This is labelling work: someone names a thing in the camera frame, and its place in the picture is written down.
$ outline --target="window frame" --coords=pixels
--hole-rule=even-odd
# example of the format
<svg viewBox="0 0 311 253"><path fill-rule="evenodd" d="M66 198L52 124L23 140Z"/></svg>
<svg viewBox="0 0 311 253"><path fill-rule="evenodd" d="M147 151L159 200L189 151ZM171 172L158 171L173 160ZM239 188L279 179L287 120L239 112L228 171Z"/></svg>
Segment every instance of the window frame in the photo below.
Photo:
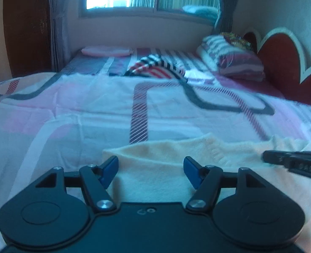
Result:
<svg viewBox="0 0 311 253"><path fill-rule="evenodd" d="M86 0L79 2L80 18L98 18L98 17L156 17L163 19L174 19L187 22L211 24L211 22L203 17L196 16L187 12L179 12L176 10L158 10L158 0L154 0L153 8L136 8L136 7L112 7L112 8L92 8L86 9Z"/></svg>

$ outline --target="red striped pattern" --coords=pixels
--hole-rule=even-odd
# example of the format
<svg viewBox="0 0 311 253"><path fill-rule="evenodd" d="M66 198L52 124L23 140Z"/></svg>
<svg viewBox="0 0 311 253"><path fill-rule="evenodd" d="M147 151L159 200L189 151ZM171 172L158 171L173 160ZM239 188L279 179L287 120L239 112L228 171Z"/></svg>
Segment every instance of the red striped pattern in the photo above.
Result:
<svg viewBox="0 0 311 253"><path fill-rule="evenodd" d="M6 92L5 95L3 95L2 97L0 97L0 102L6 98L7 96L9 96L10 94L13 94L17 88L17 85L18 85L18 82L19 80L14 80L14 81L11 81L9 86L8 86L8 90Z"/></svg>
<svg viewBox="0 0 311 253"><path fill-rule="evenodd" d="M147 91L153 87L171 86L179 86L179 84L176 82L142 82L135 86L131 116L130 144L144 142L148 140ZM197 86L196 88L209 92L223 93L232 98L232 100L234 100L239 105L239 108L246 115L247 119L253 126L260 139L263 141L269 139L268 135L265 133L260 123L256 120L255 115L238 95L225 88L214 88L206 86Z"/></svg>

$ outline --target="mattress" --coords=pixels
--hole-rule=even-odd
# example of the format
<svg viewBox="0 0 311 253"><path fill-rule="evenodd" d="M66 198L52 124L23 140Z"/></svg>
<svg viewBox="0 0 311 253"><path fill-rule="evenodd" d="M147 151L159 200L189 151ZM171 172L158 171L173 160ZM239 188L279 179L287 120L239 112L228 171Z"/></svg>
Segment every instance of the mattress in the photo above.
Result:
<svg viewBox="0 0 311 253"><path fill-rule="evenodd" d="M195 70L196 72L201 72L210 77L209 79L204 78L205 81L198 78L189 78L190 82L207 83L215 86L219 85L283 98L281 92L267 81L254 82L223 77L218 75L217 72L212 69L212 65L206 65L196 53L177 50L135 48L134 53L130 56L101 58L85 56L79 52L61 71L61 73L66 75L74 73L90 75L97 75L99 73L107 75L124 75L131 65L149 54L161 55L169 62L184 67L185 70Z"/></svg>
<svg viewBox="0 0 311 253"><path fill-rule="evenodd" d="M40 73L4 82L0 207L54 166L76 171L100 164L104 149L210 132L225 142L278 135L311 143L311 106L220 85L141 77ZM311 206L308 182L298 189Z"/></svg>

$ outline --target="brown wooden door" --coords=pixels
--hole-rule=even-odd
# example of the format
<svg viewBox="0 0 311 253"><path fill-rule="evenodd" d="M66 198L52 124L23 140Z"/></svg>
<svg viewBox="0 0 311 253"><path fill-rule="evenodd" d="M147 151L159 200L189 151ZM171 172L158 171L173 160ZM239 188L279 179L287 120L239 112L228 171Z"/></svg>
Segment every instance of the brown wooden door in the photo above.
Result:
<svg viewBox="0 0 311 253"><path fill-rule="evenodd" d="M48 0L3 0L4 37L13 77L51 71Z"/></svg>

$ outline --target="headboard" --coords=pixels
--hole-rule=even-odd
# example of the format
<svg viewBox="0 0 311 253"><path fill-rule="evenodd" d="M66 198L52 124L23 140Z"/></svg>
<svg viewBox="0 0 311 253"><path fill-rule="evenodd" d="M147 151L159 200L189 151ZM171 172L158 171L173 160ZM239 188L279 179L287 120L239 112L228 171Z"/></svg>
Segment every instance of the headboard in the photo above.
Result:
<svg viewBox="0 0 311 253"><path fill-rule="evenodd" d="M257 47L257 56L265 66L266 79L285 96L311 105L311 67L301 43L287 28L275 28L261 40L253 28L244 33L244 39Z"/></svg>

